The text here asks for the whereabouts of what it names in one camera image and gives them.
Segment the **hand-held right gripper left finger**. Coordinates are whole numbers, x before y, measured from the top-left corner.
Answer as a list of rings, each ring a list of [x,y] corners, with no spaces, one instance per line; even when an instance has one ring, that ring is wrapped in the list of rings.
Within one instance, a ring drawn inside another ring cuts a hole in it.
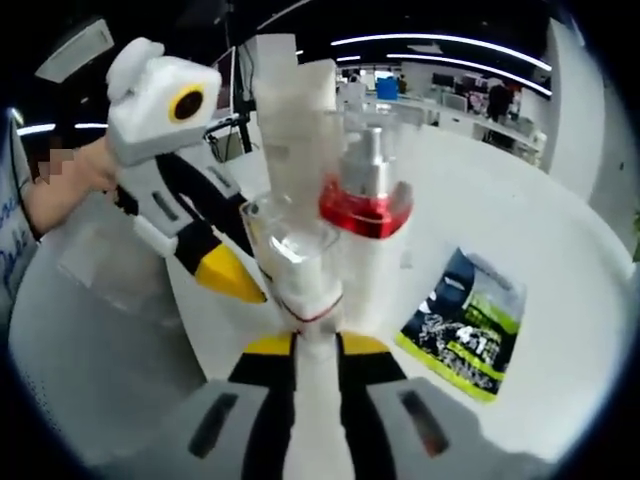
[[[281,479],[295,420],[297,335],[250,343],[207,396],[187,443],[207,479]]]

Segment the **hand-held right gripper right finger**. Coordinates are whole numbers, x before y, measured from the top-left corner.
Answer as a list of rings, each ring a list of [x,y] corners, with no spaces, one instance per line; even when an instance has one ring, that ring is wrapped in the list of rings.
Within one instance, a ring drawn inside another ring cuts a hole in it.
[[[337,335],[340,421],[357,479],[478,479],[479,422],[376,338]]]

